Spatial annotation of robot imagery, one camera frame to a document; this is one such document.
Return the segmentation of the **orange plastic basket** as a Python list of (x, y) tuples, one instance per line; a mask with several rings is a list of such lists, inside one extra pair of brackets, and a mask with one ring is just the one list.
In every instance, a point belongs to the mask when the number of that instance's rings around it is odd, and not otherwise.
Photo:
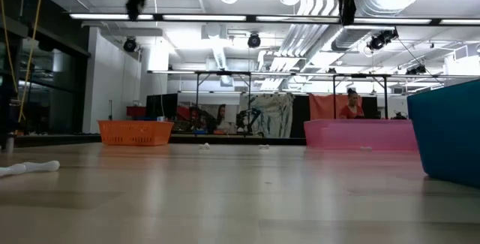
[(101, 141), (109, 146), (161, 146), (168, 144), (172, 122), (98, 120)]

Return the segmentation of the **white ceiling light strip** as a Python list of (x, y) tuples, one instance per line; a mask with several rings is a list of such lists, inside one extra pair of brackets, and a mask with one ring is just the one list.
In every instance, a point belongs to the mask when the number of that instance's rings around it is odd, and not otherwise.
[[(75, 20), (133, 20), (127, 14), (69, 14)], [(151, 14), (140, 14), (135, 20), (153, 20)]]
[(408, 19), (408, 18), (355, 18), (355, 24), (374, 24), (374, 25), (427, 25), (431, 23), (430, 19)]
[(243, 22), (246, 16), (237, 15), (194, 15), (194, 14), (166, 14), (163, 15), (164, 20), (173, 21), (227, 21), (227, 22)]
[(257, 16), (257, 22), (267, 23), (320, 23), (320, 24), (335, 24), (339, 23), (338, 17), (294, 17), (294, 16)]
[(480, 19), (444, 19), (439, 24), (445, 26), (480, 26)]

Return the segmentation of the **black monitor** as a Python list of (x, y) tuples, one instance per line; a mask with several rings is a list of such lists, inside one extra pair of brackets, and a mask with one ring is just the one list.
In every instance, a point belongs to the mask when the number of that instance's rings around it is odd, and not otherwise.
[(165, 116), (173, 119), (177, 114), (178, 106), (177, 94), (148, 95), (146, 99), (145, 116), (153, 119), (159, 116)]

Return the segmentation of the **orange cloth screen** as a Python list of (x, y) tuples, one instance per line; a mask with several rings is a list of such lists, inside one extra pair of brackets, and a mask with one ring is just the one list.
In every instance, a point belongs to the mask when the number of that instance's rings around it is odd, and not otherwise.
[[(333, 95), (309, 95), (310, 119), (333, 119)], [(347, 95), (337, 95), (337, 119), (339, 113), (347, 104)], [(358, 97), (358, 104), (362, 106), (362, 98)]]

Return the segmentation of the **person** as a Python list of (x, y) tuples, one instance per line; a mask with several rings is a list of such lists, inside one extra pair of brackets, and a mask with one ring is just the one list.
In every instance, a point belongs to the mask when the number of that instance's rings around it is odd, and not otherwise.
[(221, 104), (217, 111), (217, 122), (214, 130), (216, 134), (228, 134), (230, 132), (230, 123), (226, 120), (226, 105)]
[(359, 119), (363, 118), (364, 112), (359, 105), (359, 95), (353, 89), (347, 90), (347, 104), (340, 110), (341, 119)]

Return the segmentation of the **red box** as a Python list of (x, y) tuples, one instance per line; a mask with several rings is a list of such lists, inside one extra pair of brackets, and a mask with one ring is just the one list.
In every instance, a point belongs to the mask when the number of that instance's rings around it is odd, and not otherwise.
[(144, 117), (146, 115), (146, 107), (127, 106), (126, 115), (132, 118)]

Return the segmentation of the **black curtain panel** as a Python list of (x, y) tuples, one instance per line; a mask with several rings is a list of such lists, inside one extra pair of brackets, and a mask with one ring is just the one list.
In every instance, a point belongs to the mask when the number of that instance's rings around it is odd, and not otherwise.
[(305, 138), (304, 123), (311, 119), (309, 97), (295, 95), (292, 103), (292, 124), (290, 137)]

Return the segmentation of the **painted white tarp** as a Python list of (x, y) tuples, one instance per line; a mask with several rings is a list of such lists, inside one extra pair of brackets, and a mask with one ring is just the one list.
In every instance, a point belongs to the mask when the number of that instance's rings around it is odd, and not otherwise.
[(269, 138), (288, 138), (293, 122), (293, 101), (290, 94), (241, 95), (239, 109), (259, 111), (252, 124), (254, 134), (261, 133)]

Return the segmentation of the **pink plastic bin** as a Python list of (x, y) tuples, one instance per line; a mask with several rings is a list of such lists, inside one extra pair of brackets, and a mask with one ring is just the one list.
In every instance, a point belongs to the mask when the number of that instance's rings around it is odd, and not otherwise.
[(418, 150), (410, 120), (318, 119), (304, 123), (306, 144), (329, 150)]

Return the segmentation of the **blue plastic bin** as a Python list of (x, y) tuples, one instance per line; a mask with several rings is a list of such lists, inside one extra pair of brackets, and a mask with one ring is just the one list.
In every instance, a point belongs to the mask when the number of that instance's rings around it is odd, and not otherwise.
[(411, 95), (407, 105), (424, 172), (480, 188), (480, 80)]

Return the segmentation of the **silver metal cylinder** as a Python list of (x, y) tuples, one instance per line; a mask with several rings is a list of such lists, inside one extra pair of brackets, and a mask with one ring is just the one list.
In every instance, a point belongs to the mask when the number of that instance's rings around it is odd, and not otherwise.
[(14, 133), (7, 134), (5, 151), (8, 155), (12, 154), (14, 151), (15, 138), (16, 138), (16, 135)]

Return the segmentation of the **black metal station frame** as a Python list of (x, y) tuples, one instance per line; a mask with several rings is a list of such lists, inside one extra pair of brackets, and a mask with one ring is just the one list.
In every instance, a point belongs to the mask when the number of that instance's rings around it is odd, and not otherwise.
[[(211, 75), (216, 75), (216, 76), (228, 76), (228, 77), (238, 77), (240, 78), (241, 80), (244, 80), (244, 83), (245, 85), (247, 86), (247, 89), (248, 89), (248, 98), (250, 99), (251, 98), (251, 83), (252, 83), (252, 80), (251, 80), (251, 77), (252, 77), (252, 73), (250, 71), (227, 71), (225, 69), (220, 69), (218, 71), (194, 71), (193, 72), (194, 74), (196, 74), (196, 91), (195, 91), (195, 97), (196, 97), (196, 100), (195, 100), (195, 109), (198, 111), (200, 109), (199, 107), (199, 94), (200, 94), (200, 86), (202, 85), (202, 83), (207, 80)], [(200, 81), (200, 76), (203, 75), (203, 74), (206, 74), (205, 78), (202, 79), (202, 81)], [(220, 130), (217, 130), (215, 128), (215, 130), (213, 130), (213, 134), (215, 135), (230, 135), (230, 133), (227, 131), (227, 127), (222, 124), (222, 122), (220, 123)]]
[(333, 117), (334, 119), (337, 118), (337, 93), (336, 93), (336, 87), (337, 87), (337, 77), (343, 77), (345, 78), (350, 78), (352, 80), (360, 80), (360, 79), (367, 79), (367, 78), (373, 78), (373, 81), (377, 82), (380, 86), (383, 87), (384, 89), (384, 117), (387, 119), (389, 117), (389, 112), (388, 112), (388, 92), (387, 92), (387, 83), (388, 83), (388, 78), (391, 77), (390, 74), (365, 74), (365, 73), (357, 73), (357, 74), (332, 74), (332, 83), (333, 83)]

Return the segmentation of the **black aluminium table frame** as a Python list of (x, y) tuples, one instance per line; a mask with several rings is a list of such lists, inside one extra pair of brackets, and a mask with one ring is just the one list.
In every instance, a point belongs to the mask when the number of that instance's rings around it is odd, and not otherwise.
[[(33, 135), (20, 136), (14, 141), (15, 147), (54, 146), (81, 143), (100, 143), (101, 136), (93, 135)], [(244, 137), (241, 135), (198, 135), (172, 134), (169, 143), (179, 144), (228, 144), (228, 145), (270, 145), (270, 146), (305, 146), (305, 138), (267, 138)]]

